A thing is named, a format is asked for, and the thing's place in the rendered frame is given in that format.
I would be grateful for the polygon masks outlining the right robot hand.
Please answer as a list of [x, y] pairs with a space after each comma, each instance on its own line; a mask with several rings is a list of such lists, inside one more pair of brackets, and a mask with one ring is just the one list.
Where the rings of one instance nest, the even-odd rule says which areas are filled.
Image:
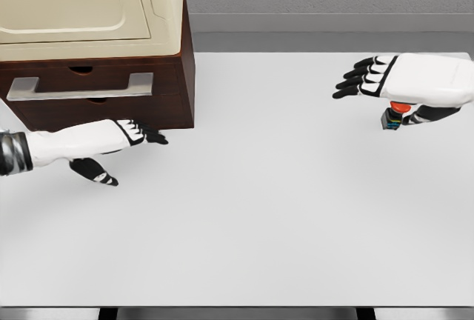
[[336, 85], [334, 99], [372, 96], [411, 105], [401, 125], [445, 119], [474, 103], [474, 61], [400, 53], [372, 56], [353, 65]]

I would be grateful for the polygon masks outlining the black switch with red button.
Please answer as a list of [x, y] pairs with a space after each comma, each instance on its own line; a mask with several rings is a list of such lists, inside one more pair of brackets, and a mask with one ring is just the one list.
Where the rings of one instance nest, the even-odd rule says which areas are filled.
[[411, 105], [392, 101], [381, 116], [383, 130], [397, 130], [403, 121], [403, 115], [410, 112]]

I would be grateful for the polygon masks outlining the brown cabinet with cream top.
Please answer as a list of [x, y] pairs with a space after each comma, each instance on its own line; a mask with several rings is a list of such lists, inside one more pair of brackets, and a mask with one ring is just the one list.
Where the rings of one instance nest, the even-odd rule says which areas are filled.
[[194, 123], [187, 0], [0, 0], [0, 73], [126, 64], [173, 64]]

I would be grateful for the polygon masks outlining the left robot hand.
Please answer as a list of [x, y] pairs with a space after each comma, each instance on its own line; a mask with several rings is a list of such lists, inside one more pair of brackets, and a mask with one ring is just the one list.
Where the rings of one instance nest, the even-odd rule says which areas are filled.
[[106, 119], [76, 128], [81, 141], [67, 153], [71, 170], [90, 181], [113, 187], [119, 185], [117, 179], [93, 159], [95, 155], [116, 153], [139, 144], [168, 144], [159, 130], [132, 119]]

